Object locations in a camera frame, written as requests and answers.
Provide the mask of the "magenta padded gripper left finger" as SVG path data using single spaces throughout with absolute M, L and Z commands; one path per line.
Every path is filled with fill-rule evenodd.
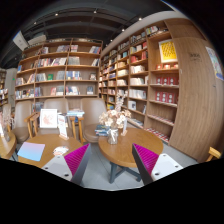
M 80 185 L 91 155 L 91 145 L 86 144 L 66 156 L 57 155 L 42 169 L 56 176 Z

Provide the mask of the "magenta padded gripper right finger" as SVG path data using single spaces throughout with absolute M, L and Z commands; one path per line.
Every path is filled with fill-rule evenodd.
M 182 169 L 168 154 L 158 155 L 135 143 L 132 144 L 132 154 L 145 185 Z

